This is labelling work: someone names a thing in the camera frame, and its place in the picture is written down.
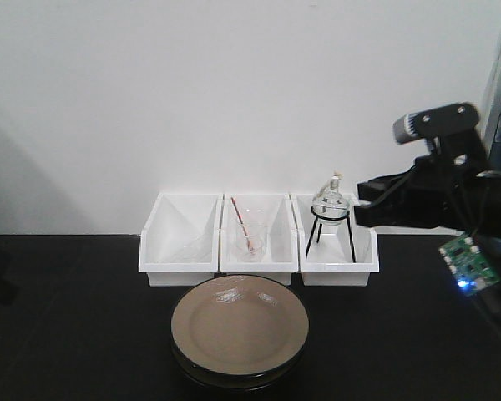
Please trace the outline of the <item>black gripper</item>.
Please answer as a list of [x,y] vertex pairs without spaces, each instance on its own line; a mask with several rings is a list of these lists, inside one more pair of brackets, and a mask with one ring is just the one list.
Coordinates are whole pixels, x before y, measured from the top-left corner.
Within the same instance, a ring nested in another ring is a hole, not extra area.
[[[478,123],[478,111],[470,103],[421,111],[408,119],[408,135],[425,140],[432,149],[444,194],[465,230],[474,229],[480,220],[473,213],[466,181],[488,168],[487,152],[477,131]],[[358,199],[370,203],[353,207],[356,223],[365,227],[419,228],[411,201],[410,180],[414,173],[414,169],[409,169],[358,183]]]

